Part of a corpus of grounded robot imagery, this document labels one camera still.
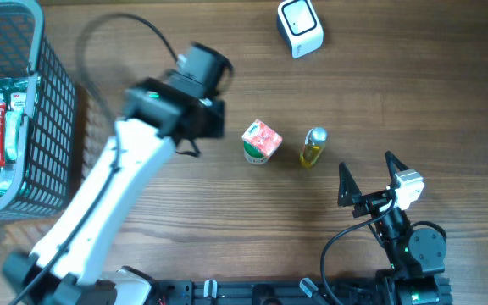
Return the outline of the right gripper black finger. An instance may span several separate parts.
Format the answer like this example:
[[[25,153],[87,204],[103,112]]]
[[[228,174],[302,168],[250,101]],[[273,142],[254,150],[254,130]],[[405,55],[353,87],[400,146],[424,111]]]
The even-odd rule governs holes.
[[[362,192],[344,162],[339,164],[339,180],[338,205],[348,207],[359,204],[362,199]]]
[[[398,172],[409,170],[409,167],[401,162],[391,151],[385,153],[385,160],[392,180]]]

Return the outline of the yellow oil bottle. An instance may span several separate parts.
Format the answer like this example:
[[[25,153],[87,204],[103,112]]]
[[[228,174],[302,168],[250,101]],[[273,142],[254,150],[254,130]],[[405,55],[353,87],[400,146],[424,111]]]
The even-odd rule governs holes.
[[[323,127],[314,127],[306,135],[299,158],[301,166],[311,168],[323,152],[328,139],[328,133]]]

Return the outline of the white wet wipe sachet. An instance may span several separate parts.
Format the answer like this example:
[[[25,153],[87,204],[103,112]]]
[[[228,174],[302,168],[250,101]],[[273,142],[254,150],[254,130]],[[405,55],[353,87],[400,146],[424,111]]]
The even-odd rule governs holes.
[[[8,111],[5,114],[4,152],[7,163],[13,163],[18,157],[19,129],[22,121],[22,113]]]

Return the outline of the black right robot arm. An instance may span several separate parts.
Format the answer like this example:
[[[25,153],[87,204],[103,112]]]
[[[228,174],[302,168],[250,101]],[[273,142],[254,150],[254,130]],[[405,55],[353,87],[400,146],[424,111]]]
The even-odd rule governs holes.
[[[381,191],[363,194],[349,168],[339,165],[338,205],[352,207],[354,218],[370,217],[367,226],[385,251],[390,268],[372,278],[339,279],[333,294],[345,304],[451,304],[445,271],[446,231],[430,221],[411,222],[410,205],[424,190],[424,178],[385,153],[391,182]]]

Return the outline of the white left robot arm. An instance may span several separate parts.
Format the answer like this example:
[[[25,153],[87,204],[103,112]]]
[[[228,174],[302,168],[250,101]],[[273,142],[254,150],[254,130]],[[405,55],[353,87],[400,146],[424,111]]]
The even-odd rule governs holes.
[[[28,304],[149,304],[155,281],[137,269],[103,271],[121,225],[148,181],[183,141],[224,134],[225,104],[218,85],[234,71],[210,47],[191,44],[166,80],[147,78],[125,93],[91,173],[57,223],[33,249],[14,252],[3,276],[16,302]]]

